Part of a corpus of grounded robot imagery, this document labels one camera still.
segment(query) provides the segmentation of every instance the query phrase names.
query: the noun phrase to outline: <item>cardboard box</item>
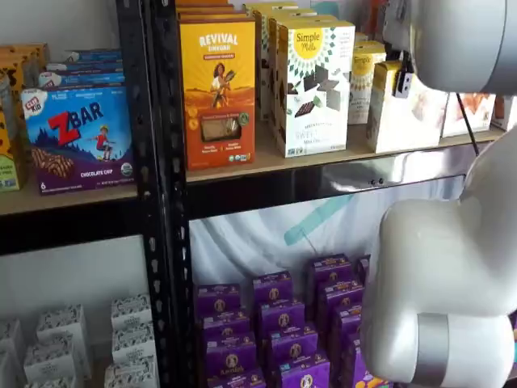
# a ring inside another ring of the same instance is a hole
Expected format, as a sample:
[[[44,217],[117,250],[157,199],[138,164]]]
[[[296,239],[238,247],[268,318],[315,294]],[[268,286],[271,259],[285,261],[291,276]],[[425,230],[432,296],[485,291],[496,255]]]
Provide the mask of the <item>cardboard box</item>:
[[[253,279],[254,306],[292,298],[292,278],[288,271],[257,276]]]
[[[189,169],[254,161],[254,23],[179,25]]]
[[[41,194],[133,182],[125,86],[27,89],[22,101]]]
[[[83,376],[91,378],[93,356],[88,343],[86,318],[82,305],[43,313],[36,327],[36,335],[40,342],[48,341],[56,335],[71,335]]]
[[[148,294],[116,299],[111,303],[111,326],[113,330],[125,329],[153,321],[151,301]]]
[[[197,289],[197,313],[201,317],[241,308],[241,286],[201,285]]]
[[[302,18],[279,32],[280,151],[291,158],[344,150],[355,26]]]
[[[158,388],[158,367],[153,356],[110,365],[104,375],[105,388]]]
[[[492,113],[494,112],[495,95],[483,93],[460,94],[470,126],[473,132],[483,132],[490,129]],[[449,95],[443,137],[468,134],[467,124],[463,118],[456,93]]]
[[[355,44],[350,78],[348,124],[368,122],[375,65],[385,60],[386,51],[383,44],[375,41]]]
[[[68,85],[96,85],[100,83],[124,82],[122,69],[117,70],[75,70],[45,71],[38,77],[38,86],[47,88]]]
[[[156,356],[153,325],[141,323],[126,329],[114,330],[111,354],[115,364]]]
[[[207,342],[204,359],[209,381],[254,370],[257,362],[255,337],[248,332],[212,338]]]
[[[30,346],[23,368],[30,383],[82,376],[71,335],[54,337]]]
[[[442,133],[448,93],[435,91],[412,77],[409,96],[393,96],[401,62],[375,65],[366,138],[376,153],[434,147]]]

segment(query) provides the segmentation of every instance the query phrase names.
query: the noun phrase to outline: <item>cable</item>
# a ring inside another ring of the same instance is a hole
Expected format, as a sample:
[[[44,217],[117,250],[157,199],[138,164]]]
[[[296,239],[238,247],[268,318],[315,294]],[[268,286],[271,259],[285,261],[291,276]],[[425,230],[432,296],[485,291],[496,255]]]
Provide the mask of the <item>cable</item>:
[[[474,133],[472,132],[472,127],[470,126],[469,118],[467,117],[467,112],[465,111],[465,106],[463,105],[463,101],[461,100],[460,93],[456,93],[456,97],[458,98],[458,103],[460,104],[461,113],[463,114],[463,118],[465,119],[465,123],[467,124],[467,130],[469,131],[470,141],[472,142],[472,147],[474,148],[474,152],[476,156],[479,156],[479,148],[477,147],[476,138],[474,137]]]

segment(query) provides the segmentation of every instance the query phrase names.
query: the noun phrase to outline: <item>white packaging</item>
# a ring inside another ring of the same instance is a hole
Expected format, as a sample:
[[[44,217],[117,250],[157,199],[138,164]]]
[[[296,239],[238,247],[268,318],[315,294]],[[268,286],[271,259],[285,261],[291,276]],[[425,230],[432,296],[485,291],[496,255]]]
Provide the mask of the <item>white packaging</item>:
[[[158,368],[153,356],[110,365],[106,369],[104,388],[158,388]]]
[[[142,323],[127,329],[113,331],[111,354],[115,364],[155,356],[153,325]]]
[[[54,337],[29,347],[23,367],[29,382],[81,376],[81,367],[71,335]]]
[[[5,351],[11,356],[18,381],[25,383],[23,358],[27,347],[23,340],[22,327],[18,319],[0,321],[0,352]]]
[[[517,124],[517,97],[513,95],[498,95],[495,98],[492,125],[509,131]]]
[[[116,299],[111,303],[111,325],[113,330],[152,321],[151,303],[147,294]]]
[[[49,311],[40,316],[36,334],[40,342],[56,335],[71,335],[84,378],[91,378],[92,355],[88,346],[86,320],[82,305],[68,306],[63,310]]]
[[[473,132],[488,131],[494,111],[495,95],[483,93],[460,94]],[[466,135],[469,131],[461,112],[456,93],[451,93],[443,124],[443,137]]]

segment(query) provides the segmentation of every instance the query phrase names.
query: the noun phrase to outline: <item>cartoon child illustration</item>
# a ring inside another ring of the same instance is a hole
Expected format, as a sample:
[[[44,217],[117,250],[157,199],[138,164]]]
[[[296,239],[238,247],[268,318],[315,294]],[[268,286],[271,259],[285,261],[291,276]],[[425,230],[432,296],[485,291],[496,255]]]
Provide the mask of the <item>cartoon child illustration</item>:
[[[114,141],[109,141],[107,139],[107,133],[109,129],[107,125],[103,125],[100,127],[100,134],[92,137],[91,139],[88,139],[90,141],[97,141],[97,150],[103,151],[103,160],[110,160],[111,158],[111,152],[113,151],[113,147],[110,146],[110,144],[115,144]]]

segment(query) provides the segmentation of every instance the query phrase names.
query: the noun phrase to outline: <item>orange box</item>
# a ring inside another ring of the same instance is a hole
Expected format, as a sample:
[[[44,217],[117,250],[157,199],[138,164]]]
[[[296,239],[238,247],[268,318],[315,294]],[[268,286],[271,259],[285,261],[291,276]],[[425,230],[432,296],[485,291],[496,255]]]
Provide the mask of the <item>orange box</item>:
[[[254,20],[185,20],[179,32],[188,169],[253,162]]]

